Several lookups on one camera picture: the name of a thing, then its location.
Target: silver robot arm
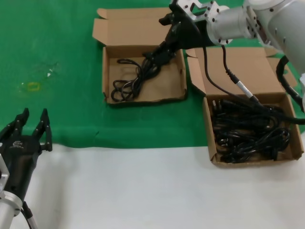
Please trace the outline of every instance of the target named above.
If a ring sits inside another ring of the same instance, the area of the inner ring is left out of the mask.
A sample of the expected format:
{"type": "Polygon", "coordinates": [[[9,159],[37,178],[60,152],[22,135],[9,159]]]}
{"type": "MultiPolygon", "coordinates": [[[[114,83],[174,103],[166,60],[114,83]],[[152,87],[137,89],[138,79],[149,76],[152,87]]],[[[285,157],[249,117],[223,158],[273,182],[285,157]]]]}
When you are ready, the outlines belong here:
{"type": "Polygon", "coordinates": [[[305,92],[305,0],[245,0],[236,8],[211,1],[172,0],[195,23],[206,21],[206,34],[214,45],[233,39],[258,39],[263,46],[284,53],[298,73],[305,92]]]}

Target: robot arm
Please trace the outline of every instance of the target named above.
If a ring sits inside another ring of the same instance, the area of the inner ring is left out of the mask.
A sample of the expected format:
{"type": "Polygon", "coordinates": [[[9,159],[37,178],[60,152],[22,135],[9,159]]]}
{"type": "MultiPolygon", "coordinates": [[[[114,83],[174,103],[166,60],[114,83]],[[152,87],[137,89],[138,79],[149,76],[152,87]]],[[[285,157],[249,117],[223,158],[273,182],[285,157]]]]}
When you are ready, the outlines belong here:
{"type": "MultiPolygon", "coordinates": [[[[172,0],[172,13],[160,19],[162,25],[172,27],[165,39],[169,49],[190,49],[229,44],[233,39],[258,39],[263,46],[274,47],[286,55],[277,68],[280,83],[302,107],[305,97],[298,95],[283,77],[288,60],[303,75],[305,90],[305,51],[301,49],[305,31],[305,2],[303,0],[245,0],[236,8],[219,6],[215,1],[201,4],[198,0],[172,0]]],[[[251,98],[241,83],[237,86],[251,98]]]]}

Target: cardboard box flap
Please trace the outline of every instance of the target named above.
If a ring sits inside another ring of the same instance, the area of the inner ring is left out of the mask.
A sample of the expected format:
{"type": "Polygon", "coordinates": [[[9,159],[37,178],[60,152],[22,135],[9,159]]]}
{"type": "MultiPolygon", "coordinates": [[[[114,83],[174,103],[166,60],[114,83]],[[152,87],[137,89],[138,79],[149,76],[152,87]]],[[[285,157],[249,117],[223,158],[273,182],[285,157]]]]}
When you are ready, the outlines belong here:
{"type": "Polygon", "coordinates": [[[205,94],[205,87],[198,59],[194,57],[188,57],[187,62],[189,64],[192,84],[205,94]]]}
{"type": "Polygon", "coordinates": [[[108,43],[108,21],[104,19],[94,19],[93,34],[92,37],[102,42],[108,43]]]}
{"type": "MultiPolygon", "coordinates": [[[[280,85],[275,75],[275,69],[272,69],[269,61],[266,61],[264,48],[227,48],[228,68],[244,83],[253,94],[284,94],[285,91],[280,85]]],[[[198,77],[203,78],[204,93],[206,96],[225,94],[215,88],[206,78],[204,71],[204,57],[202,48],[195,49],[198,60],[197,70],[192,70],[192,82],[199,82],[198,77]]],[[[243,94],[243,92],[230,80],[226,74],[223,64],[223,50],[217,48],[207,48],[208,71],[211,79],[220,87],[234,94],[243,94]]]]}
{"type": "Polygon", "coordinates": [[[103,9],[97,10],[98,15],[104,19],[132,19],[132,18],[163,18],[171,10],[163,8],[138,8],[138,9],[103,9]]]}
{"type": "Polygon", "coordinates": [[[133,10],[127,11],[128,13],[125,15],[127,18],[120,18],[118,15],[122,16],[122,14],[116,13],[116,11],[126,10],[100,9],[99,15],[108,19],[94,20],[93,37],[107,46],[161,44],[170,29],[170,25],[162,26],[159,23],[161,18],[159,14],[165,16],[164,10],[160,10],[161,12],[154,16],[151,13],[151,17],[141,19],[132,17],[129,11],[133,10]]]}
{"type": "Polygon", "coordinates": [[[264,47],[264,49],[267,57],[274,56],[278,53],[275,48],[264,47]]]}

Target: black cable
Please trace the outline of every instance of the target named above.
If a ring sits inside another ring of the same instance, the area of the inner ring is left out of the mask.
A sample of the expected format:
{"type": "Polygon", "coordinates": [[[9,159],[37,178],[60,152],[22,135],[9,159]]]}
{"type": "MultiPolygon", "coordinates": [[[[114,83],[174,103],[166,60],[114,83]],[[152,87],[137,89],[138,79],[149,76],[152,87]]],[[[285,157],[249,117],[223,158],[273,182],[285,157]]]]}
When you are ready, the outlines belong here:
{"type": "Polygon", "coordinates": [[[231,70],[228,68],[228,66],[227,66],[227,52],[226,52],[226,50],[225,50],[225,46],[224,45],[222,45],[221,46],[221,48],[223,49],[223,62],[224,62],[224,69],[225,69],[225,72],[228,74],[228,76],[230,77],[230,79],[232,80],[232,82],[234,83],[234,84],[236,84],[236,83],[238,83],[238,81],[239,81],[239,79],[237,78],[237,76],[236,75],[234,75],[232,72],[231,72],[231,70]]]}
{"type": "Polygon", "coordinates": [[[119,59],[117,63],[135,65],[137,77],[133,80],[115,80],[113,82],[114,90],[111,93],[111,98],[115,102],[125,102],[136,98],[143,83],[157,76],[161,70],[160,66],[147,58],[143,60],[141,65],[130,59],[119,59]]]}
{"type": "Polygon", "coordinates": [[[32,213],[32,211],[30,210],[30,208],[29,208],[27,202],[25,202],[25,201],[23,202],[22,208],[23,208],[23,210],[24,210],[24,213],[25,213],[27,219],[30,219],[30,218],[33,217],[33,213],[32,213]]]}
{"type": "Polygon", "coordinates": [[[265,106],[261,106],[260,104],[258,103],[254,103],[248,99],[244,99],[243,97],[241,96],[238,96],[236,94],[233,94],[231,92],[228,92],[226,90],[224,90],[223,88],[221,88],[220,86],[218,86],[217,84],[215,84],[213,82],[213,80],[211,79],[209,73],[208,73],[208,69],[207,69],[207,51],[206,51],[206,48],[203,47],[203,53],[204,53],[204,70],[205,70],[205,74],[206,74],[206,78],[209,80],[209,82],[215,86],[216,88],[218,88],[219,90],[225,92],[226,94],[228,95],[231,95],[232,97],[236,98],[238,101],[242,102],[243,104],[245,104],[246,106],[248,106],[250,109],[252,109],[253,111],[257,111],[257,112],[260,112],[261,114],[264,114],[264,115],[271,115],[273,117],[276,117],[276,118],[279,118],[281,119],[282,121],[286,121],[286,122],[290,122],[292,124],[297,124],[297,125],[305,125],[305,119],[302,119],[302,118],[294,118],[294,117],[288,117],[284,114],[281,114],[277,111],[274,111],[268,107],[265,107],[265,106]]]}
{"type": "MultiPolygon", "coordinates": [[[[265,160],[276,160],[278,152],[288,146],[290,133],[288,128],[281,127],[281,120],[249,111],[238,102],[213,103],[211,120],[221,161],[242,163],[257,154],[265,160]]],[[[269,108],[283,112],[278,107],[269,108]]]]}
{"type": "MultiPolygon", "coordinates": [[[[193,21],[191,18],[189,18],[189,17],[186,17],[186,18],[189,20],[190,24],[192,24],[194,30],[196,30],[199,39],[202,40],[202,41],[204,41],[204,39],[203,39],[203,37],[202,37],[202,35],[201,35],[201,33],[200,33],[200,31],[199,31],[197,25],[194,23],[194,21],[193,21]]],[[[231,93],[231,92],[229,92],[229,91],[226,91],[225,89],[221,88],[221,87],[218,86],[216,83],[214,83],[214,81],[211,79],[211,77],[210,77],[210,75],[209,75],[209,72],[208,72],[208,60],[207,60],[207,59],[208,59],[208,57],[207,57],[208,55],[207,55],[206,47],[205,47],[204,45],[203,45],[203,55],[204,55],[204,72],[205,72],[205,75],[206,75],[206,78],[208,79],[208,81],[209,81],[214,87],[218,88],[220,91],[222,91],[222,92],[224,92],[224,93],[226,93],[226,94],[228,94],[228,95],[230,95],[230,96],[235,97],[237,100],[239,100],[239,101],[241,101],[241,102],[243,102],[243,103],[248,103],[248,102],[249,102],[248,99],[244,99],[244,98],[241,97],[241,96],[238,96],[238,95],[235,95],[235,94],[233,94],[233,93],[231,93]]],[[[226,66],[226,55],[224,55],[224,63],[225,63],[225,66],[226,66]]]]}
{"type": "Polygon", "coordinates": [[[24,216],[25,220],[27,221],[29,228],[32,229],[31,225],[28,222],[28,218],[26,217],[26,214],[25,214],[24,210],[21,209],[20,212],[22,213],[22,215],[24,216]]]}
{"type": "Polygon", "coordinates": [[[293,100],[301,107],[302,111],[303,109],[303,102],[302,102],[302,97],[296,92],[287,82],[287,80],[284,78],[284,70],[285,70],[285,65],[288,64],[289,60],[286,56],[283,56],[277,67],[276,67],[276,76],[278,81],[281,83],[283,88],[286,90],[286,92],[293,98],[293,100]]]}

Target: power cord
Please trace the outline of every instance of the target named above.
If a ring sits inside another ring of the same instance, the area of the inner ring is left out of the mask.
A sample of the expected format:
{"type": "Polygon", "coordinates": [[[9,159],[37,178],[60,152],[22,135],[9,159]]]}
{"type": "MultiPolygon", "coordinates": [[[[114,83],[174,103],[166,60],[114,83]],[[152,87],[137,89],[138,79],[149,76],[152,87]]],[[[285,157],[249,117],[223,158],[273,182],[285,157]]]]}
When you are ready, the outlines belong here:
{"type": "Polygon", "coordinates": [[[136,65],[137,77],[133,80],[113,81],[114,90],[111,93],[111,98],[115,102],[126,102],[138,97],[143,83],[146,80],[152,79],[157,76],[161,70],[160,66],[156,65],[147,58],[144,59],[141,65],[130,59],[119,59],[117,63],[136,65]]]}
{"type": "MultiPolygon", "coordinates": [[[[283,112],[279,107],[269,107],[283,112]]],[[[265,160],[277,160],[287,148],[289,129],[275,117],[249,111],[239,102],[213,101],[211,117],[217,152],[225,163],[243,163],[260,154],[265,160]]]]}
{"type": "Polygon", "coordinates": [[[208,73],[208,67],[207,67],[207,51],[206,48],[203,47],[203,53],[204,53],[204,70],[205,70],[205,75],[206,78],[208,79],[208,81],[215,86],[216,88],[218,88],[219,90],[225,92],[226,94],[234,97],[237,101],[243,103],[244,105],[246,105],[249,109],[251,109],[253,112],[259,112],[263,115],[271,115],[273,117],[279,118],[281,121],[285,121],[285,122],[289,122],[292,124],[297,124],[297,125],[305,125],[305,119],[302,118],[294,118],[294,117],[288,117],[283,113],[279,113],[276,110],[272,110],[269,107],[263,106],[259,103],[253,102],[251,100],[245,99],[241,96],[238,96],[236,94],[233,94],[231,92],[226,91],[225,89],[221,88],[220,86],[218,86],[217,84],[215,84],[213,82],[213,80],[211,79],[209,73],[208,73]]]}
{"type": "Polygon", "coordinates": [[[119,59],[117,63],[132,64],[136,66],[137,77],[133,80],[115,80],[111,98],[115,102],[132,101],[139,96],[145,81],[156,77],[163,65],[168,64],[176,53],[167,42],[162,42],[153,52],[143,53],[144,60],[141,65],[131,59],[119,59]]]}
{"type": "Polygon", "coordinates": [[[225,46],[222,45],[221,48],[223,49],[223,61],[224,61],[224,68],[225,68],[225,72],[228,74],[228,76],[230,77],[231,81],[238,86],[243,93],[249,98],[250,101],[255,102],[255,103],[259,103],[259,100],[257,99],[257,97],[255,95],[253,95],[248,88],[246,88],[246,86],[237,78],[236,75],[234,75],[231,70],[228,68],[227,66],[227,61],[226,61],[226,49],[225,46]]]}
{"type": "Polygon", "coordinates": [[[30,229],[38,229],[32,211],[30,210],[30,208],[27,205],[27,202],[25,201],[23,202],[21,213],[25,217],[30,229]]]}

